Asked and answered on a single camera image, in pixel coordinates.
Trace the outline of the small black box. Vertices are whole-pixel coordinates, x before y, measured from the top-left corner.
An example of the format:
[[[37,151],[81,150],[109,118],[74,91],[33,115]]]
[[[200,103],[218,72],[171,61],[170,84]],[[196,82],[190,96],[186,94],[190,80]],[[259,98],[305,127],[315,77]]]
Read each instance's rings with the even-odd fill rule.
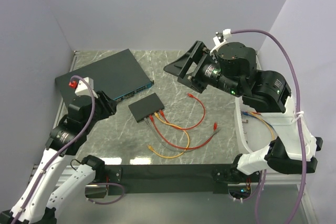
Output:
[[[159,96],[156,93],[153,93],[130,104],[128,108],[135,121],[139,123],[155,112],[165,109],[165,106]]]

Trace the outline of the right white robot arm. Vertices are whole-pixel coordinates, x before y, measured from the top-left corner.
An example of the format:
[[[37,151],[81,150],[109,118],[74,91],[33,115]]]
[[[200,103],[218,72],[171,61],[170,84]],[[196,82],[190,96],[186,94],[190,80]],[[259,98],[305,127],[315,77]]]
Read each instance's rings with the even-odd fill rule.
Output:
[[[256,51],[240,42],[225,42],[209,50],[201,41],[163,70],[178,81],[202,93],[212,86],[238,98],[254,109],[273,127],[277,138],[264,148],[239,154],[231,167],[231,176],[242,182],[250,174],[271,168],[281,174],[314,173],[323,140],[314,137],[298,115],[285,77],[272,70],[259,70]]]

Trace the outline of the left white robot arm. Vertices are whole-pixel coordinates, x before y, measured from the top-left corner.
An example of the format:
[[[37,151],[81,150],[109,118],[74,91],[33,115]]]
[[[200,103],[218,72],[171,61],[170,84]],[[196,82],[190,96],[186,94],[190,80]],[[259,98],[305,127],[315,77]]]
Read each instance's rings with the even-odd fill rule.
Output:
[[[56,186],[94,125],[114,115],[116,110],[117,102],[102,91],[95,93],[94,100],[87,95],[75,97],[68,113],[51,131],[41,162],[25,192],[14,207],[1,212],[1,223],[56,223],[87,184],[105,184],[104,161],[88,155],[61,186]]]

